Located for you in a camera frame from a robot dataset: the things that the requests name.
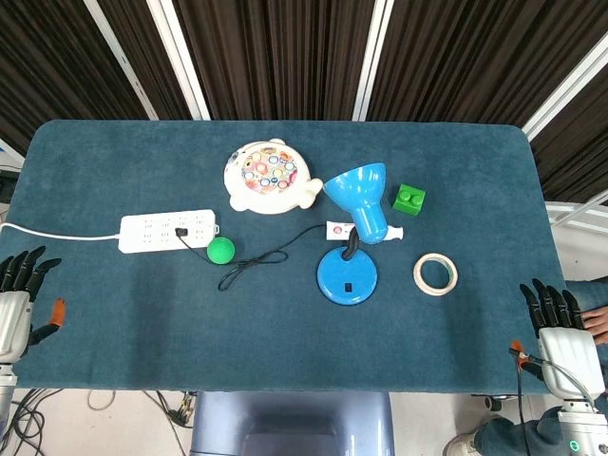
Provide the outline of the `masking tape roll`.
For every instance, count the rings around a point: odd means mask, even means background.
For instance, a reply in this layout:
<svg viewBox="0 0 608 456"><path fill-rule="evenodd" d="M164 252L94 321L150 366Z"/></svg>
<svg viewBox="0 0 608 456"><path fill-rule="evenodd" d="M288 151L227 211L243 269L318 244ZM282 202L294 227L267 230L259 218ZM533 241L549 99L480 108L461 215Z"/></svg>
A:
<svg viewBox="0 0 608 456"><path fill-rule="evenodd" d="M444 288L435 288L428 285L422 274L423 266L428 262L435 262L442 265L448 273L448 282ZM459 280L458 270L455 263L447 256L438 253L428 253L421 256L415 263L413 279L416 286L426 295L443 296L449 294L457 285Z"/></svg>

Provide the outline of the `white rail frame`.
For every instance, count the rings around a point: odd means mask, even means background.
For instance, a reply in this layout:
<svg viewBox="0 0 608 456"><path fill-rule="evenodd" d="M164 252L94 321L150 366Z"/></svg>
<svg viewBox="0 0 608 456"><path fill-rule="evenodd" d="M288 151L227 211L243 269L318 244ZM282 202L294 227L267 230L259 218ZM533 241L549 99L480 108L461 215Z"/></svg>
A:
<svg viewBox="0 0 608 456"><path fill-rule="evenodd" d="M547 201L545 208L553 227L580 229L608 236L608 189L585 203Z"/></svg>

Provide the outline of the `green ball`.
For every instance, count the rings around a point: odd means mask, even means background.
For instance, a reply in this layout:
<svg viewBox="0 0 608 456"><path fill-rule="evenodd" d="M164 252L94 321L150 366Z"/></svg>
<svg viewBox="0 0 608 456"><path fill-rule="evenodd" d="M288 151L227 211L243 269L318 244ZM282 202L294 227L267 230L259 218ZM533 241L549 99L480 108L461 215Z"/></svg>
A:
<svg viewBox="0 0 608 456"><path fill-rule="evenodd" d="M208 259L217 265L229 264L235 254L236 246L228 237L215 237L206 247Z"/></svg>

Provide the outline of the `blue desk lamp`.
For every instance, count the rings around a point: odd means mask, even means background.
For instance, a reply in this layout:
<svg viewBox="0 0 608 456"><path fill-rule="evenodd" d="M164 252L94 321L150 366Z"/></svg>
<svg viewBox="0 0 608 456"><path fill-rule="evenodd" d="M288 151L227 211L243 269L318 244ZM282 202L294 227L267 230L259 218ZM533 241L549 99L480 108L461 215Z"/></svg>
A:
<svg viewBox="0 0 608 456"><path fill-rule="evenodd" d="M351 216L353 223L346 244L326 253L317 266L318 288L335 304L358 305L376 288L376 265L359 245L380 243L388 234L381 207L385 186L386 166L381 162L346 171L323 186L325 194Z"/></svg>

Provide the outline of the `white shoe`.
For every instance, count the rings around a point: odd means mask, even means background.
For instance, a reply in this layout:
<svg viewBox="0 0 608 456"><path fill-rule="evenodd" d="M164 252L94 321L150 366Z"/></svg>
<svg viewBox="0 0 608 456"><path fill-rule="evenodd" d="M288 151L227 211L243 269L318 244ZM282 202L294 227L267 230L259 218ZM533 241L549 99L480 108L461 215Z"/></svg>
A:
<svg viewBox="0 0 608 456"><path fill-rule="evenodd" d="M476 431L472 431L454 437L446 444L443 456L482 456L475 447L476 434Z"/></svg>

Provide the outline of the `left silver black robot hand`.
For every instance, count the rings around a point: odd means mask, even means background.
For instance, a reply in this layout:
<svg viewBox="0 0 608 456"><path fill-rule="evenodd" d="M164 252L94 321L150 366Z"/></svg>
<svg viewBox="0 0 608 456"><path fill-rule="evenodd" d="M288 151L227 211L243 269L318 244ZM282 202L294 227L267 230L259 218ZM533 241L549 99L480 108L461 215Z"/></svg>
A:
<svg viewBox="0 0 608 456"><path fill-rule="evenodd" d="M45 276L62 262L52 258L38 264L45 251L45 246L39 246L0 262L0 370L15 364L30 346L58 332L65 323L66 301L56 298L48 323L38 329L31 325L34 303Z"/></svg>

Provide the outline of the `white tube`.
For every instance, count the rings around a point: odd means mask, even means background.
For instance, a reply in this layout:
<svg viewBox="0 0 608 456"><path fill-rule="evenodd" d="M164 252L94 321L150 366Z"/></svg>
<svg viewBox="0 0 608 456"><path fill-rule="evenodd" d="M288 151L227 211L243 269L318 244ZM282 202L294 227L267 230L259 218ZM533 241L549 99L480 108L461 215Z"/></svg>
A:
<svg viewBox="0 0 608 456"><path fill-rule="evenodd" d="M351 222L335 222L328 220L326 223L326 239L327 240L348 240L351 230L355 225ZM384 237L384 241L399 239L404 237L404 229L402 227L388 227L388 232Z"/></svg>

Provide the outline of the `green building block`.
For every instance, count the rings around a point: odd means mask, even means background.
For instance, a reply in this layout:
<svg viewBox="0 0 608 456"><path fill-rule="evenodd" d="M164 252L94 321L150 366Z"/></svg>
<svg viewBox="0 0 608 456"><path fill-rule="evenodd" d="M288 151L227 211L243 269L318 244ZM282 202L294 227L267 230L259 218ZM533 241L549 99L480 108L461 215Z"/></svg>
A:
<svg viewBox="0 0 608 456"><path fill-rule="evenodd" d="M424 190L401 184L392 208L404 214L417 216L423 207L425 197L426 192Z"/></svg>

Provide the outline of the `person's hand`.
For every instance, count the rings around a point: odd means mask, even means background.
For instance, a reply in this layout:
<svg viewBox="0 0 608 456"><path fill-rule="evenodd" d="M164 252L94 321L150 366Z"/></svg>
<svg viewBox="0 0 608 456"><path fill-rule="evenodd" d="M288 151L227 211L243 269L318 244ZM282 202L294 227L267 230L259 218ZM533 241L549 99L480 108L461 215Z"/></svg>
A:
<svg viewBox="0 0 608 456"><path fill-rule="evenodd" d="M608 344L608 306L584 312L582 321L597 346Z"/></svg>

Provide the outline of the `white aluminium frame post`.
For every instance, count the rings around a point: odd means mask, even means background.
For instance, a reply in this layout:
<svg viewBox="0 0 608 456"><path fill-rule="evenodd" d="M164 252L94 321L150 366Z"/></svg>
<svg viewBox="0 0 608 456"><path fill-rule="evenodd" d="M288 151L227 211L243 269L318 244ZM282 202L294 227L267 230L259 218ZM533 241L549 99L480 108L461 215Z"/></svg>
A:
<svg viewBox="0 0 608 456"><path fill-rule="evenodd" d="M117 60L135 95L140 101L148 119L151 121L158 121L160 119L158 113L149 100L140 79L124 53L124 49L121 46L113 28L110 26L98 0L83 0L83 3L85 4L85 7L96 24L99 32L103 35L106 44Z"/></svg>
<svg viewBox="0 0 608 456"><path fill-rule="evenodd" d="M531 143L608 65L608 31L574 66L522 127Z"/></svg>
<svg viewBox="0 0 608 456"><path fill-rule="evenodd" d="M351 120L364 122L371 103L374 82L395 0L374 0L359 83Z"/></svg>
<svg viewBox="0 0 608 456"><path fill-rule="evenodd" d="M191 117L195 121L210 121L211 115L173 0L146 0L146 4Z"/></svg>

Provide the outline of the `teal table mat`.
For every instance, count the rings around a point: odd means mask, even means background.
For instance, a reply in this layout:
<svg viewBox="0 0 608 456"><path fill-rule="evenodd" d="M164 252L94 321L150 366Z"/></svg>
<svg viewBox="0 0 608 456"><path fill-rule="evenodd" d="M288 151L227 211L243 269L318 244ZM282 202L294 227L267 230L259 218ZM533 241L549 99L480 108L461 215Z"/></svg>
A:
<svg viewBox="0 0 608 456"><path fill-rule="evenodd" d="M378 284L331 303L316 268L321 224L347 214L325 195L279 216L235 212L223 184L242 145L279 138L322 180L382 162L382 207L402 240L369 247ZM426 192L417 216L392 208L401 184ZM125 215L210 209L241 258L225 269L188 251L126 255ZM66 301L64 327L15 366L24 388L388 390L508 393L511 341L537 349L520 286L564 281L529 142L515 126L464 123L67 121L41 125L13 194L0 260L38 246L61 264L34 322ZM443 296L413 279L428 253L459 280Z"/></svg>

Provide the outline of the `white power strip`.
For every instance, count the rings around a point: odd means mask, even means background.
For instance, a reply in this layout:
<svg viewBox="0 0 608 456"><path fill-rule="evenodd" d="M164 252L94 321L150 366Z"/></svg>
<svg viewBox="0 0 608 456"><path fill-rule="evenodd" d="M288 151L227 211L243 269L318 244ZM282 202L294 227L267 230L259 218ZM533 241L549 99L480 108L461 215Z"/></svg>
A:
<svg viewBox="0 0 608 456"><path fill-rule="evenodd" d="M121 219L118 248L123 254L200 249L218 234L210 209L131 215Z"/></svg>

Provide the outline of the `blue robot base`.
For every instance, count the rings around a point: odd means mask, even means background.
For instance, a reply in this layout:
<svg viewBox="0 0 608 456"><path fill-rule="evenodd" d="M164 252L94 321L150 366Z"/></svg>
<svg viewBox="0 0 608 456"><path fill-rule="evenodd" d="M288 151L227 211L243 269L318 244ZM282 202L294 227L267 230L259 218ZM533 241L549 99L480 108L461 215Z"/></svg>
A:
<svg viewBox="0 0 608 456"><path fill-rule="evenodd" d="M372 391L200 391L189 456L244 456L266 434L288 453L395 456L390 396Z"/></svg>

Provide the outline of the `white fishing game toy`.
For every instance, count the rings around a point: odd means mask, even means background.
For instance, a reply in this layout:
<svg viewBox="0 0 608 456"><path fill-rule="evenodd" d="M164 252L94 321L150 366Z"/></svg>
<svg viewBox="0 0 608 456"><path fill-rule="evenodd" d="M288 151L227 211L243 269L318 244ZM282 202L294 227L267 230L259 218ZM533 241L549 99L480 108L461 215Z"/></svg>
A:
<svg viewBox="0 0 608 456"><path fill-rule="evenodd" d="M323 188L303 157L281 139L243 145L230 156L223 177L231 207L261 215L308 209Z"/></svg>

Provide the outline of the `dark brown curtain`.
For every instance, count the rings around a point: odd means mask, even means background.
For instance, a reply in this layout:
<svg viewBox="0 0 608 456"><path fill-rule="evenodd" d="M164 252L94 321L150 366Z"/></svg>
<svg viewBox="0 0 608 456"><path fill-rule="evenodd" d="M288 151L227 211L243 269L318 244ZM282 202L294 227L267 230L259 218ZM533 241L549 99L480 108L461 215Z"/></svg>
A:
<svg viewBox="0 0 608 456"><path fill-rule="evenodd" d="M162 120L190 112L146 0L98 0ZM173 0L214 120L352 118L374 0ZM367 121L524 126L608 31L608 0L395 0ZM83 0L0 0L0 140L148 119Z"/></svg>

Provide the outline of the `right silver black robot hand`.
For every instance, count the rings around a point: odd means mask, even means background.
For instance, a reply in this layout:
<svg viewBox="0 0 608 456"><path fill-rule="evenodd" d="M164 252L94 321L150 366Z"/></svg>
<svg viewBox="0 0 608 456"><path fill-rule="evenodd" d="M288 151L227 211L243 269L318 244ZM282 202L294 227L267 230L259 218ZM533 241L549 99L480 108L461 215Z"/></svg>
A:
<svg viewBox="0 0 608 456"><path fill-rule="evenodd" d="M584 401L590 405L604 393L604 379L592 334L583 325L582 310L572 293L558 291L534 278L522 284L540 354L524 350L513 340L509 353L516 359L519 372L529 371L556 397L567 402Z"/></svg>

